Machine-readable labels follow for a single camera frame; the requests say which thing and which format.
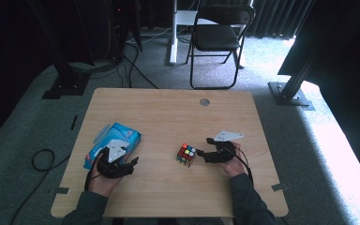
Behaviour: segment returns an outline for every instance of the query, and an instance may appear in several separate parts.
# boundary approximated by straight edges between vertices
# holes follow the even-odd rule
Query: floor
[[[0,224],[8,224],[14,217],[14,224],[60,224],[61,219],[52,217],[50,209],[53,190],[59,187],[67,162],[44,178],[45,172],[38,172],[33,164],[49,168],[52,155],[43,153],[32,158],[40,149],[51,149],[55,165],[70,154],[96,88],[127,88],[130,79],[132,88],[190,89],[189,64],[183,64],[187,42],[179,41],[177,64],[173,66],[169,64],[168,37],[145,32],[143,40],[143,52],[129,42],[126,59],[119,65],[109,61],[99,61],[97,67],[71,64],[78,70],[93,72],[82,96],[41,99],[57,76],[54,67],[48,67],[30,85],[0,129]],[[292,44],[292,40],[280,38],[249,37],[244,50],[247,65],[229,90],[252,93],[279,180],[289,187],[284,190],[289,214],[278,218],[277,224],[360,224],[360,165],[320,88],[309,82],[302,85],[315,109],[312,111],[277,105],[268,88],[270,82],[289,80],[277,72]],[[200,60],[196,76],[202,71],[204,79],[196,78],[197,83],[225,83],[231,79],[232,58],[224,65],[211,59]],[[109,218],[104,219],[104,224],[110,223]]]

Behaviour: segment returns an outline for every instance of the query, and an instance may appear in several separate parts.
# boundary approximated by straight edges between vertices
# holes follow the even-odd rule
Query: wooden table
[[[201,99],[210,104],[203,106]],[[132,175],[114,190],[105,217],[232,217],[228,177],[217,165],[196,157],[188,168],[176,161],[183,143],[205,152],[221,130],[239,132],[236,140],[247,155],[255,188],[276,217],[288,213],[263,128],[248,92],[99,88],[95,91],[75,142],[52,215],[75,209],[87,170],[84,157],[107,124],[118,122],[141,132],[142,141],[130,159],[139,158]]]

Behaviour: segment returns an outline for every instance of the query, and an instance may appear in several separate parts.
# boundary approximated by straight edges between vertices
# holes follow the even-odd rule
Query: tripod base
[[[306,99],[302,90],[299,90],[297,94],[291,99],[282,97],[281,93],[285,85],[285,82],[268,83],[268,86],[270,87],[271,93],[273,94],[277,105],[302,106],[303,110],[305,111],[315,111],[315,108],[312,105],[311,101]]]
[[[51,90],[46,91],[42,99],[60,99],[61,96],[82,96],[91,74],[76,71],[73,71],[73,74],[76,76],[75,81],[65,86],[60,81],[60,76],[58,76]]]

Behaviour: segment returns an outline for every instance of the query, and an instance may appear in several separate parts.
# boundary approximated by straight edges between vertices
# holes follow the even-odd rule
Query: cable
[[[99,77],[91,77],[90,80],[105,78],[105,77],[108,77],[108,76],[114,74],[115,72],[119,74],[119,67],[121,66],[121,64],[123,64],[123,61],[121,61],[119,63],[119,65],[114,70],[110,71],[109,73],[101,75]]]
[[[101,156],[101,154],[103,153],[103,151],[99,151],[97,156],[95,158],[99,158]],[[84,190],[85,191],[88,191],[89,190],[89,184],[90,184],[90,181],[95,179],[96,177],[99,177],[101,176],[101,173],[99,173],[98,175],[95,175],[93,177],[92,176],[92,173],[93,173],[93,170],[95,169],[95,166],[96,166],[96,163],[98,161],[97,160],[94,160],[93,161],[93,164],[92,164],[92,168],[89,170],[89,172],[87,173],[87,176],[86,176],[86,181],[84,182]]]
[[[159,88],[158,88],[155,84],[153,84],[153,83],[136,67],[136,65],[134,64],[134,63],[136,62],[137,58],[139,57],[139,49],[138,49],[136,46],[132,45],[132,44],[127,43],[127,45],[130,45],[131,47],[133,47],[133,48],[136,50],[136,53],[137,53],[137,54],[136,54],[136,57],[135,57],[135,59],[134,59],[134,62],[131,62],[125,55],[123,55],[124,58],[127,59],[127,60],[129,61],[129,63],[131,64],[131,68],[130,68],[130,72],[129,72],[129,77],[128,77],[129,87],[131,88],[131,71],[132,71],[133,68],[136,68],[136,69],[139,71],[139,73],[140,73],[151,85],[153,85],[156,89],[159,89]]]
[[[248,163],[248,158],[247,158],[247,156],[245,155],[245,153],[244,153],[240,148],[238,148],[238,147],[234,147],[234,148],[235,148],[235,149],[238,149],[238,150],[242,153],[242,155],[244,155],[244,158],[245,158],[245,161],[246,161],[246,162],[245,162],[243,159],[241,159],[239,156],[237,156],[236,154],[234,154],[234,156],[235,156],[236,158],[238,158],[238,160],[240,160],[241,163],[244,164],[244,166],[247,168],[247,176],[249,177],[249,180],[250,180],[250,182],[252,183],[252,185],[254,185],[254,183],[253,183],[252,170],[251,170],[250,167],[249,167],[249,163]],[[233,153],[232,151],[230,151],[230,149],[228,149],[228,148],[226,148],[226,147],[223,147],[223,149],[227,150],[227,151],[230,152],[230,153]]]
[[[47,168],[42,168],[40,169],[36,164],[35,164],[35,158],[42,152],[48,152],[52,155],[52,160],[51,163],[49,165],[49,167]],[[24,207],[24,205],[27,203],[27,201],[31,198],[31,196],[37,191],[37,189],[40,187],[40,185],[43,183],[43,181],[45,180],[46,176],[49,174],[50,171],[52,171],[54,168],[60,166],[61,164],[63,164],[65,161],[67,161],[69,159],[71,155],[68,155],[67,157],[65,157],[63,160],[61,160],[60,162],[58,162],[56,165],[53,166],[54,160],[55,160],[55,154],[54,151],[50,150],[50,149],[41,149],[39,151],[37,151],[33,156],[32,156],[32,166],[35,170],[37,170],[38,172],[45,172],[45,174],[43,174],[42,179],[40,179],[39,183],[37,184],[37,186],[31,191],[31,193],[25,198],[25,200],[22,202],[22,204],[20,205],[20,207],[17,209],[16,213],[14,214],[13,218],[10,221],[10,225],[14,224],[14,221],[16,220],[17,216],[19,215],[20,211],[22,210],[22,208]]]
[[[121,88],[124,87],[124,78],[122,77],[122,75],[119,73],[119,69],[117,69],[116,73],[118,74],[118,77],[121,79]]]
[[[197,1],[198,1],[198,5],[197,5],[197,9],[196,9],[196,10],[198,10],[199,7],[200,7],[200,3],[201,3],[200,0],[194,0],[194,1],[191,3],[191,5],[188,7],[187,10],[190,10],[190,9],[195,5],[195,3],[196,3]],[[147,40],[145,40],[145,41],[142,41],[142,43],[147,43],[148,41],[150,41],[150,40],[152,40],[152,39],[154,39],[154,38],[158,38],[158,37],[160,37],[160,36],[163,36],[163,35],[165,35],[170,29],[173,29],[173,26],[167,28],[166,30],[162,31],[162,32],[159,33],[159,34],[142,35],[142,37],[148,37],[148,38],[149,38],[149,39],[147,39]],[[185,31],[186,29],[188,29],[188,25],[187,25],[183,30],[177,32],[177,35],[181,34],[181,33],[182,33],[183,31]],[[135,44],[134,38],[131,38],[130,40],[128,40],[127,43]]]
[[[87,73],[107,72],[107,71],[110,71],[110,70],[118,67],[118,62],[114,61],[113,58],[111,58],[110,61],[111,62],[107,65],[103,65],[101,67],[93,67],[93,68],[89,68],[89,69],[83,69],[83,68],[74,67],[74,66],[71,66],[71,67],[75,71],[79,71],[79,72],[87,72]]]
[[[125,77],[127,79],[127,85],[130,86],[129,77],[128,77],[128,67],[127,67],[127,64],[125,62],[124,62],[124,67],[125,67]]]
[[[142,35],[142,38],[146,37],[146,38],[149,38],[145,41],[142,41],[142,43],[147,43],[149,41],[151,41],[152,39],[154,38],[158,38],[158,37],[163,37],[163,38],[172,38],[172,35],[170,34],[167,34],[168,30],[173,28],[172,26],[167,28],[165,31],[163,31],[162,33],[160,34],[149,34],[149,35]],[[189,43],[189,40],[186,39],[186,38],[183,38],[183,37],[179,37],[179,35],[181,35],[185,30],[188,29],[188,26],[186,26],[183,30],[177,32],[177,39],[179,39],[180,41],[184,42],[184,43]],[[127,43],[129,44],[135,44],[136,42],[134,41],[134,38],[131,38],[130,40],[127,41]]]
[[[285,217],[282,217],[282,221],[286,224],[289,225],[288,221],[286,221]]]

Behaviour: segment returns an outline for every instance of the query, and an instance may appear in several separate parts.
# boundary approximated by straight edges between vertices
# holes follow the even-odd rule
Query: white object
[[[213,139],[215,142],[226,142],[232,141],[235,139],[243,138],[244,135],[241,133],[233,133],[226,130],[221,130],[219,134]]]
[[[124,142],[121,140],[112,139],[107,144],[107,147],[110,148],[110,153],[108,156],[108,162],[112,163],[116,159],[123,156],[127,151],[125,149],[129,146],[128,142]]]

